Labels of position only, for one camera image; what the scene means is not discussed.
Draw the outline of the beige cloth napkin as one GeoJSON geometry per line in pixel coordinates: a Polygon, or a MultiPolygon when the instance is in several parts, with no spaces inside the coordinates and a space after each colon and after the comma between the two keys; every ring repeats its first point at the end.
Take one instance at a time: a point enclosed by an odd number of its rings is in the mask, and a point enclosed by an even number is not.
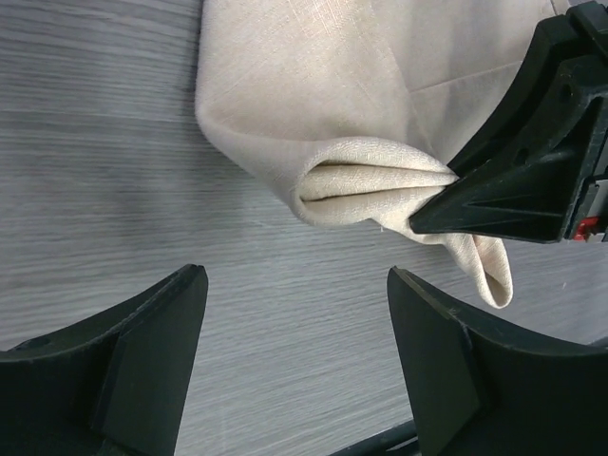
{"type": "Polygon", "coordinates": [[[206,139],[301,220],[406,238],[565,1],[207,1],[206,139]]]}

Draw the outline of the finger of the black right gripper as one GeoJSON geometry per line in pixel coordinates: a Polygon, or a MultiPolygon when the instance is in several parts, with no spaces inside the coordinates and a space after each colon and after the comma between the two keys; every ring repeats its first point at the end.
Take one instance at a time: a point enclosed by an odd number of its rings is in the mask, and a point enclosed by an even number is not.
{"type": "Polygon", "coordinates": [[[426,203],[410,219],[417,234],[466,233],[537,243],[565,238],[571,207],[567,121],[551,90],[504,149],[426,203]]]}
{"type": "Polygon", "coordinates": [[[536,111],[557,68],[578,50],[578,35],[564,16],[540,21],[517,75],[487,121],[448,167],[462,177],[504,149],[536,111]]]}

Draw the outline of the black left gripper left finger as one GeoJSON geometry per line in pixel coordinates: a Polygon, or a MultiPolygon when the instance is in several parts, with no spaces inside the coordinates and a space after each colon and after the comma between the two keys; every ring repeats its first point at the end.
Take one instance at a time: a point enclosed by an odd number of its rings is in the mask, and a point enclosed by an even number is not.
{"type": "Polygon", "coordinates": [[[1,354],[5,455],[174,453],[208,277],[187,265],[144,292],[1,354]]]}

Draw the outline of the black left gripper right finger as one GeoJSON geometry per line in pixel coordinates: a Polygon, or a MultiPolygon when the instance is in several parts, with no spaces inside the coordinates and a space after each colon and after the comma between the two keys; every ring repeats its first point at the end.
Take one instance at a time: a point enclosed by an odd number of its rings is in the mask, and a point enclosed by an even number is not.
{"type": "Polygon", "coordinates": [[[533,332],[408,271],[387,282],[425,455],[603,455],[607,350],[533,332]]]}

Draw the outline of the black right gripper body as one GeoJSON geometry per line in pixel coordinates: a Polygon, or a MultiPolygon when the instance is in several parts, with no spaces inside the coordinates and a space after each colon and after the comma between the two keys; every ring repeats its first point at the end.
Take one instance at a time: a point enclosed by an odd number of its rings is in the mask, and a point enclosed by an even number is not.
{"type": "Polygon", "coordinates": [[[568,153],[572,195],[564,237],[607,240],[607,8],[595,1],[566,12],[581,52],[561,66],[560,100],[567,121],[560,146],[568,153]]]}

